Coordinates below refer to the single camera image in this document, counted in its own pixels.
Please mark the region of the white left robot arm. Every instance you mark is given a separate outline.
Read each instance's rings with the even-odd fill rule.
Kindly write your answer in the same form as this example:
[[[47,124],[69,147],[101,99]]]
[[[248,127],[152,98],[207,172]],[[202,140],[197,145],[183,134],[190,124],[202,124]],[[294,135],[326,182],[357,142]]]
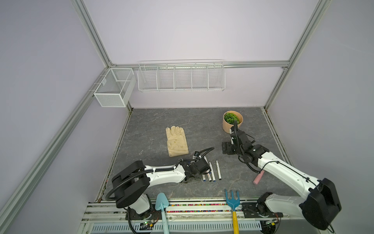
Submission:
[[[115,201],[116,207],[130,208],[138,215],[152,210],[146,190],[167,183],[188,183],[210,170],[205,159],[180,160],[170,166],[149,166],[138,160],[112,178],[112,189],[103,200]]]

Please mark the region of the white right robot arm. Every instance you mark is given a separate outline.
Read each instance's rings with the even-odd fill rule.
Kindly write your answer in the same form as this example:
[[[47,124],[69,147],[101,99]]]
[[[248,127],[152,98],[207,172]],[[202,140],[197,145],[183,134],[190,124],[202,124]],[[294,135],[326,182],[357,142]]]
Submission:
[[[319,230],[336,231],[332,221],[342,210],[335,184],[327,179],[318,179],[287,164],[266,147],[249,140],[248,134],[234,122],[230,130],[227,154],[236,154],[239,160],[253,172],[269,172],[292,188],[297,196],[280,196],[273,192],[264,193],[256,204],[260,216],[283,213],[304,218]]]

